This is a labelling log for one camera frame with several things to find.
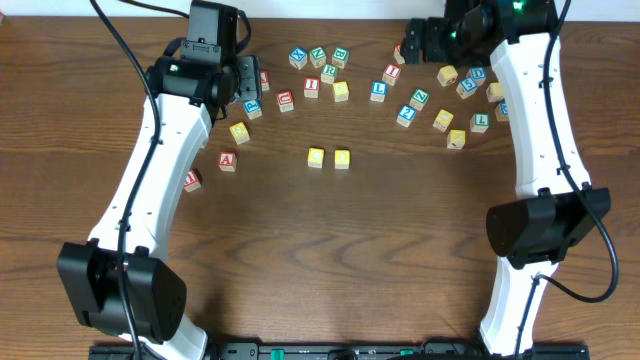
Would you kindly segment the yellow C block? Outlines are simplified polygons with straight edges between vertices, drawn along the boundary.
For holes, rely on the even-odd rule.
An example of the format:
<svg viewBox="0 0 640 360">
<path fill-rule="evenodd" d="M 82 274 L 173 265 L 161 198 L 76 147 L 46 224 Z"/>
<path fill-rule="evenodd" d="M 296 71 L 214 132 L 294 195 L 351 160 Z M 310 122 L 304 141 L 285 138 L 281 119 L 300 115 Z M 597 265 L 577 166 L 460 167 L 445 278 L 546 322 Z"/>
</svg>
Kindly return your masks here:
<svg viewBox="0 0 640 360">
<path fill-rule="evenodd" d="M 307 164 L 311 168 L 323 167 L 325 151 L 322 148 L 311 147 L 308 151 Z"/>
</svg>

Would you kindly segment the yellow O block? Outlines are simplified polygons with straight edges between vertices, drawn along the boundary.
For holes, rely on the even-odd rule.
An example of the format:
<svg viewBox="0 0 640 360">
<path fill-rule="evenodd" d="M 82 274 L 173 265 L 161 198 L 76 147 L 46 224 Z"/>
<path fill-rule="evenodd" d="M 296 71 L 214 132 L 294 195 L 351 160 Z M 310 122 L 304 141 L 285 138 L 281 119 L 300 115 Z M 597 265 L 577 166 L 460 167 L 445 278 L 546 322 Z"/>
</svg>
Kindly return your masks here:
<svg viewBox="0 0 640 360">
<path fill-rule="evenodd" d="M 338 170 L 346 170 L 350 167 L 351 153 L 346 149 L 337 149 L 334 153 L 334 167 Z"/>
</svg>

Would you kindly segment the green R block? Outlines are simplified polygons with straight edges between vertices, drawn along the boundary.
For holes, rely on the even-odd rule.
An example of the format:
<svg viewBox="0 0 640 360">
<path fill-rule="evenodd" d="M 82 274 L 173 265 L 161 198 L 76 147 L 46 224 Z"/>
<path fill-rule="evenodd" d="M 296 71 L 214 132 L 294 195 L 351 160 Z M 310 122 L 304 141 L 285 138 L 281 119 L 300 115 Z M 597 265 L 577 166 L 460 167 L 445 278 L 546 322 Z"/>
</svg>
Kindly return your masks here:
<svg viewBox="0 0 640 360">
<path fill-rule="evenodd" d="M 321 82 L 333 84 L 337 78 L 338 68 L 334 65 L 325 64 L 321 70 Z"/>
</svg>

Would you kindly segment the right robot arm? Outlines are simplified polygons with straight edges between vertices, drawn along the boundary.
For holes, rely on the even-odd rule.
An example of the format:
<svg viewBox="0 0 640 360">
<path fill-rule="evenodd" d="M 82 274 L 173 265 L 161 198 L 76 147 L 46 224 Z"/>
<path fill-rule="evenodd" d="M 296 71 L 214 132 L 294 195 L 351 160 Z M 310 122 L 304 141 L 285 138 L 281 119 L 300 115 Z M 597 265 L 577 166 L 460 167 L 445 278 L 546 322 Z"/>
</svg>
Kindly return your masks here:
<svg viewBox="0 0 640 360">
<path fill-rule="evenodd" d="M 568 250 L 602 230 L 611 197 L 595 188 L 577 150 L 560 73 L 566 7 L 551 1 L 449 1 L 440 17 L 411 19 L 409 64 L 488 66 L 503 89 L 516 159 L 516 198 L 490 208 L 497 257 L 488 310 L 468 343 L 425 343 L 424 359 L 585 359 L 582 345 L 535 344 L 544 290 Z"/>
</svg>

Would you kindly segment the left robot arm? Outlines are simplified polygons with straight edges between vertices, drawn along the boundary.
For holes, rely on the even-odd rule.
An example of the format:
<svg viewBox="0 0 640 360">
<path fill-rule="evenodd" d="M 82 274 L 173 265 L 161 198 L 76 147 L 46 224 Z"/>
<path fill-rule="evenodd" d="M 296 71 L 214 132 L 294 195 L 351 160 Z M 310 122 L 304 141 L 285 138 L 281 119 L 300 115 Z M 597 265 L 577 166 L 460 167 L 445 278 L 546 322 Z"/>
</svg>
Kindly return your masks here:
<svg viewBox="0 0 640 360">
<path fill-rule="evenodd" d="M 262 96 L 242 10 L 191 4 L 185 36 L 139 68 L 140 133 L 107 210 L 83 244 L 65 243 L 57 270 L 78 322 L 127 339 L 132 359 L 202 359 L 207 333 L 186 315 L 187 287 L 167 264 L 187 174 L 229 105 Z"/>
</svg>

